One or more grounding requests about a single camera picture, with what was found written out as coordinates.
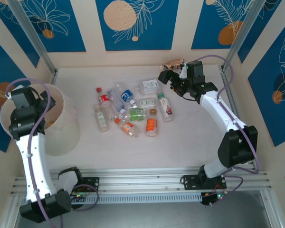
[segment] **red label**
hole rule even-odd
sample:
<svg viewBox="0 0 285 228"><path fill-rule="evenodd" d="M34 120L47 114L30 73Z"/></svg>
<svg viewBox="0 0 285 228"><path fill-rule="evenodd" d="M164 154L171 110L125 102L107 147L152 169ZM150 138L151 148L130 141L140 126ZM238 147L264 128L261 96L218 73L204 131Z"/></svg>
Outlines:
<svg viewBox="0 0 285 228"><path fill-rule="evenodd" d="M102 96L100 96L100 97L98 98L99 104L102 104L102 103L105 102L105 101L109 101L109 98L108 98L107 95L102 95Z"/></svg>

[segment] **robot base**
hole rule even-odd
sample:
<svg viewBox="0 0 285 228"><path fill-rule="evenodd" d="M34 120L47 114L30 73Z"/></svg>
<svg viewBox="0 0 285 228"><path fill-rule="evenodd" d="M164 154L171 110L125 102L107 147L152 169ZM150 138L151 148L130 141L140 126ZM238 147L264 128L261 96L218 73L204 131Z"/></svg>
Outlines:
<svg viewBox="0 0 285 228"><path fill-rule="evenodd" d="M41 202L50 219L68 213L72 209L70 195L64 190L53 196L45 197ZM36 223L45 221L37 202L21 206L20 215Z"/></svg>

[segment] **vent grille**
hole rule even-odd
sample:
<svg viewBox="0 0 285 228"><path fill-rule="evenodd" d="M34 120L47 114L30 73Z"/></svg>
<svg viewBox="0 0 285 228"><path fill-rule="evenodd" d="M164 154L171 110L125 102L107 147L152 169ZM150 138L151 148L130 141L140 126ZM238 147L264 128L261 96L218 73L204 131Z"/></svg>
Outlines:
<svg viewBox="0 0 285 228"><path fill-rule="evenodd" d="M95 194L79 199L72 204L93 204L96 201ZM98 204L121 204L121 203L175 203L175 202L202 202L201 193L161 193L161 194L105 194L99 196Z"/></svg>

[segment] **small plastic bottle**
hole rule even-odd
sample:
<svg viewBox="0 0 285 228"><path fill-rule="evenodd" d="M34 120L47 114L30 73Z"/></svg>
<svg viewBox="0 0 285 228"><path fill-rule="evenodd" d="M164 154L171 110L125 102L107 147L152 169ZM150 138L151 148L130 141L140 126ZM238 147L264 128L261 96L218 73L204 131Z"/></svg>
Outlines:
<svg viewBox="0 0 285 228"><path fill-rule="evenodd" d="M115 123L123 130L127 135L136 138L140 134L140 130L137 126L127 122L126 120L121 120L119 118L115 119Z"/></svg>
<svg viewBox="0 0 285 228"><path fill-rule="evenodd" d="M98 102L102 108L106 108L110 106L111 102L109 100L109 97L106 93L104 93L101 88L97 88L96 92L98 94Z"/></svg>
<svg viewBox="0 0 285 228"><path fill-rule="evenodd" d="M147 129L146 135L147 136L156 136L157 135L157 118L156 118L157 111L156 109L151 109L149 111L148 121L147 121Z"/></svg>
<svg viewBox="0 0 285 228"><path fill-rule="evenodd" d="M127 87L123 83L118 83L116 85L116 90L123 101L130 104L135 103L135 101L133 100L132 92L129 89L127 89Z"/></svg>
<svg viewBox="0 0 285 228"><path fill-rule="evenodd" d="M135 87L137 92L140 92L141 95L155 94L158 89L160 89L160 84L157 79L145 79L141 80L138 85Z"/></svg>
<svg viewBox="0 0 285 228"><path fill-rule="evenodd" d="M109 124L105 118L103 111L101 110L100 105L95 104L94 110L95 110L95 119L96 119L97 126L98 126L99 130L102 132L106 132L107 130L110 129L110 127L109 127Z"/></svg>
<svg viewBox="0 0 285 228"><path fill-rule="evenodd" d="M156 108L156 98L144 98L137 100L135 104L126 103L128 110L133 108L153 109Z"/></svg>
<svg viewBox="0 0 285 228"><path fill-rule="evenodd" d="M124 104L114 89L108 90L108 97L111 100L111 103L112 103L113 107L115 108L115 110L118 113L123 114L125 112Z"/></svg>
<svg viewBox="0 0 285 228"><path fill-rule="evenodd" d="M163 120L165 122L173 120L174 116L173 116L169 101L165 97L163 92L157 93L157 98L160 101L159 106L160 106L161 114L163 116Z"/></svg>
<svg viewBox="0 0 285 228"><path fill-rule="evenodd" d="M128 121L141 121L141 120L146 120L147 115L148 115L147 110L144 110L142 108L136 108L126 111L121 118L123 120L128 120Z"/></svg>

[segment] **white tabletop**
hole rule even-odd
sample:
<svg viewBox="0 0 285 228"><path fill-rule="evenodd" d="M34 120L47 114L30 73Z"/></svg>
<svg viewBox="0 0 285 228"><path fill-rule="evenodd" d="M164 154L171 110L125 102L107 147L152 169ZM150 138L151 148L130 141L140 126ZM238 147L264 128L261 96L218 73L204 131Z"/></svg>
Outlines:
<svg viewBox="0 0 285 228"><path fill-rule="evenodd" d="M175 119L165 123L158 110L156 137L144 134L146 121L133 122L142 131L138 138L124 134L114 122L108 132L98 130L92 107L97 104L97 87L106 91L116 82L124 81L138 99L142 96L134 92L134 85L141 79L157 78L159 73L158 66L59 69L56 86L74 100L81 137L70 153L59 157L47 155L48 168L173 168L201 166L214 159L223 138L216 123L197 102L182 99L168 85L162 89ZM204 65L204 75L206 82L213 82L218 89L223 87L217 65ZM225 93L222 97L229 104Z"/></svg>

